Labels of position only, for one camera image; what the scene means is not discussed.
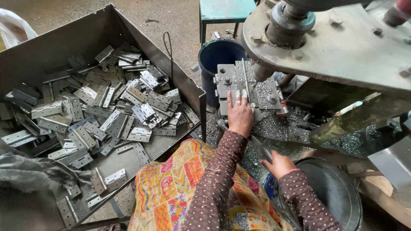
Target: wrist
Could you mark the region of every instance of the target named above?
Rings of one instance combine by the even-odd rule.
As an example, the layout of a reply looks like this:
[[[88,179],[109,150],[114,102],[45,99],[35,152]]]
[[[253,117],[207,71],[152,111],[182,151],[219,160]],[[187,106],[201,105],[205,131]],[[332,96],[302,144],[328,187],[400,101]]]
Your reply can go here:
[[[239,129],[239,128],[235,128],[235,127],[229,127],[228,130],[231,131],[231,132],[238,133],[238,134],[242,135],[245,138],[248,137],[248,133],[249,133],[249,132],[244,131],[243,129]]]

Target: nut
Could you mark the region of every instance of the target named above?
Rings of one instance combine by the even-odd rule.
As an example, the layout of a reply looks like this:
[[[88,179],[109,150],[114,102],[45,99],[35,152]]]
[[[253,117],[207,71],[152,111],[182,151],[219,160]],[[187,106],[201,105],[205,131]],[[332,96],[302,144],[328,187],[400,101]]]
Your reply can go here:
[[[251,35],[251,40],[255,43],[260,43],[261,42],[261,34],[259,33],[254,33]]]
[[[265,3],[269,8],[273,8],[275,5],[278,4],[278,1],[276,1],[276,0],[265,0],[264,3]]]
[[[343,21],[340,17],[333,15],[328,19],[328,23],[333,27],[339,27],[343,23]]]
[[[275,98],[275,96],[273,94],[268,94],[267,100],[268,100],[268,102],[270,102],[272,104],[275,104],[277,102],[277,99]]]
[[[401,77],[404,77],[404,78],[410,77],[411,76],[411,67],[400,68],[398,73]]]
[[[372,32],[374,35],[381,35],[383,33],[383,30],[381,28],[374,28],[372,29]]]
[[[301,60],[304,57],[304,52],[300,49],[294,50],[291,52],[291,56],[295,59],[295,60]]]

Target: cable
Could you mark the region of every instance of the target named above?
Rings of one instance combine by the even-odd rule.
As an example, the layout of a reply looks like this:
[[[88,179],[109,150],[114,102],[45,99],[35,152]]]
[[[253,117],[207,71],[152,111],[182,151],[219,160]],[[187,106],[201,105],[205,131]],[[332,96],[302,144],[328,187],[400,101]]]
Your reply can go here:
[[[165,38],[166,34],[169,37],[170,51],[169,51],[169,49],[167,48],[167,45],[166,45],[166,38]],[[170,79],[170,82],[173,83],[173,62],[174,62],[174,60],[173,60],[173,49],[171,48],[171,39],[170,39],[170,34],[169,34],[168,31],[164,31],[164,33],[163,33],[163,42],[164,42],[164,47],[166,48],[167,53],[169,54],[170,59],[171,59],[171,79]]]

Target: polka dot shirt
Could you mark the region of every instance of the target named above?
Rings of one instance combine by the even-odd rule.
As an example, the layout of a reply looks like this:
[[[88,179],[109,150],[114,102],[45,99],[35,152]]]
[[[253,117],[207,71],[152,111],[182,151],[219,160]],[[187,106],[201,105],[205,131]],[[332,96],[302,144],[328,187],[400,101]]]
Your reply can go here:
[[[226,131],[205,173],[196,185],[193,200],[182,230],[222,230],[228,214],[226,202],[234,185],[232,177],[241,161],[248,140],[242,135]],[[289,172],[280,179],[287,203],[304,220],[304,230],[342,230],[337,220],[317,199],[300,170]]]

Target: green stool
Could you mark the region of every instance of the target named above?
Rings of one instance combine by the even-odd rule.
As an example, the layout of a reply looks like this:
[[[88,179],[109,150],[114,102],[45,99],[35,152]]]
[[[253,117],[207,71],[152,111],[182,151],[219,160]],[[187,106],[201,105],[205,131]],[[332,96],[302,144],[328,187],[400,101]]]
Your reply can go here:
[[[206,42],[206,26],[213,23],[235,23],[235,38],[238,24],[243,23],[256,8],[253,0],[200,0],[200,42]]]

